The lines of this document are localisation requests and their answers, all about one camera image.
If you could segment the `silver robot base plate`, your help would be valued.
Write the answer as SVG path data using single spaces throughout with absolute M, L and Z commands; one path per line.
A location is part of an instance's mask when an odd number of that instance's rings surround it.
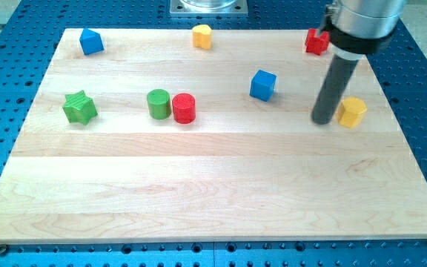
M 173 17 L 247 16 L 247 0 L 169 0 Z

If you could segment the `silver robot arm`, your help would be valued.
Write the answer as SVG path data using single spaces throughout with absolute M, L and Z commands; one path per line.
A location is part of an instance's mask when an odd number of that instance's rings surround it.
M 334 54 L 350 61 L 378 53 L 391 42 L 405 0 L 333 0 L 318 28 L 327 32 Z

